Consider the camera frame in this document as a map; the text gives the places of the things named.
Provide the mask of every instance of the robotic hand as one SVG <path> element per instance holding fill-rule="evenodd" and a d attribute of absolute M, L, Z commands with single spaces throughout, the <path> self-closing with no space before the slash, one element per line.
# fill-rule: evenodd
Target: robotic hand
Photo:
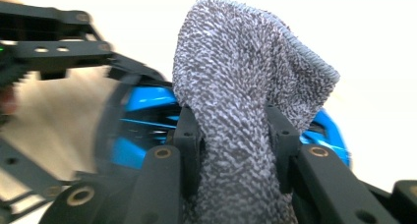
<path fill-rule="evenodd" d="M 1 38 L 15 42 L 0 46 L 0 87 L 27 71 L 52 80 L 64 78 L 68 68 L 101 65 L 110 65 L 108 77 L 120 81 L 97 130 L 97 174 L 79 172 L 76 181 L 58 181 L 0 140 L 0 166 L 32 189 L 1 200 L 0 222 L 12 222 L 53 201 L 40 223 L 182 223 L 182 201 L 197 190 L 205 147 L 193 113 L 178 106 L 171 83 L 111 51 L 85 12 L 0 3 L 0 19 L 27 24 L 16 28 L 1 23 Z M 10 93 L 3 91 L 3 100 L 13 99 Z M 300 223 L 415 223 L 417 181 L 398 182 L 392 194 L 364 186 L 349 170 L 348 152 L 325 111 L 301 136 L 277 108 L 267 105 L 266 111 L 269 133 L 276 135 L 272 151 L 281 189 L 293 193 Z M 127 130 L 131 121 L 136 122 L 134 131 Z M 132 133 L 141 145 L 130 140 Z M 14 212 L 13 204 L 31 195 L 44 200 Z"/>

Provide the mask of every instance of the black robotic part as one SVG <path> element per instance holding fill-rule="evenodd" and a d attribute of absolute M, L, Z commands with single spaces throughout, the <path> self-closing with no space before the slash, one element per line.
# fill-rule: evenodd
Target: black robotic part
<path fill-rule="evenodd" d="M 320 124 L 318 124 L 316 122 L 312 122 L 310 124 L 309 131 L 322 134 L 325 137 L 328 136 L 328 133 L 326 132 L 325 127 L 323 127 L 322 125 L 320 125 Z"/>
<path fill-rule="evenodd" d="M 26 72 L 27 67 L 14 63 L 11 50 L 0 44 L 0 88 L 17 82 Z"/>

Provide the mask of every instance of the knitted sock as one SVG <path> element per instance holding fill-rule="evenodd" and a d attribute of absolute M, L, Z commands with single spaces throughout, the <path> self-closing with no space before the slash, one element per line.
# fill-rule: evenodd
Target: knitted sock
<path fill-rule="evenodd" d="M 198 0 L 182 26 L 173 86 L 206 142 L 186 223 L 296 223 L 279 191 L 266 102 L 304 131 L 339 75 L 276 16 L 229 0 Z"/>

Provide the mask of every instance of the white background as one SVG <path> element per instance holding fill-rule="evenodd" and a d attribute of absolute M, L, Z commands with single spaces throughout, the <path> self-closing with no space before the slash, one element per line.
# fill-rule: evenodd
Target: white background
<path fill-rule="evenodd" d="M 171 80 L 177 34 L 196 0 L 21 0 L 83 10 L 116 51 Z M 417 0 L 236 0 L 271 11 L 341 74 L 326 109 L 353 172 L 391 191 L 417 180 Z"/>

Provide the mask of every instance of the blue plastic part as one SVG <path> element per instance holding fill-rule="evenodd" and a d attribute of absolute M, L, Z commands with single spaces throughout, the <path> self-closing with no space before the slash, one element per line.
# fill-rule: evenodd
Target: blue plastic part
<path fill-rule="evenodd" d="M 116 140 L 113 146 L 111 161 L 115 164 L 140 169 L 147 152 L 125 138 Z"/>
<path fill-rule="evenodd" d="M 161 86 L 138 86 L 132 91 L 129 102 L 126 104 L 126 111 L 132 112 L 137 111 L 141 113 L 142 109 L 151 107 L 168 106 L 177 102 L 171 89 Z M 176 128 L 176 121 L 179 120 L 179 115 L 171 115 L 166 118 L 173 121 L 172 125 L 161 124 L 157 122 L 141 121 L 128 118 L 122 118 L 121 121 L 130 122 L 135 124 L 141 124 L 144 127 L 161 127 L 165 128 L 166 131 Z M 321 125 L 326 134 L 322 135 L 317 132 L 307 130 L 300 136 L 300 142 L 316 143 L 331 148 L 338 157 L 349 167 L 350 156 L 343 142 L 335 122 L 331 119 L 325 109 L 319 111 L 313 120 L 314 123 Z M 166 136 L 157 136 L 154 138 L 160 142 L 166 140 Z M 146 155 L 146 150 L 141 148 L 139 145 L 132 143 L 128 139 L 118 139 L 113 147 L 112 161 L 116 164 L 132 167 L 141 168 L 143 160 Z"/>
<path fill-rule="evenodd" d="M 126 111 L 129 112 L 176 102 L 177 99 L 175 98 L 174 93 L 165 87 L 135 87 L 126 104 Z"/>
<path fill-rule="evenodd" d="M 129 123 L 144 124 L 144 125 L 149 125 L 149 126 L 158 126 L 158 127 L 162 127 L 162 128 L 170 128 L 170 129 L 175 129 L 176 128 L 176 126 L 172 126 L 172 125 L 146 122 L 146 121 L 141 121 L 141 120 L 133 120 L 133 119 L 120 119 L 120 120 L 125 121 L 125 122 L 129 122 Z"/>
<path fill-rule="evenodd" d="M 321 125 L 325 129 L 326 135 L 305 131 L 301 135 L 300 141 L 302 143 L 315 143 L 331 148 L 343 163 L 350 167 L 350 154 L 346 149 L 340 131 L 331 116 L 325 109 L 322 109 L 313 119 L 313 122 Z"/>

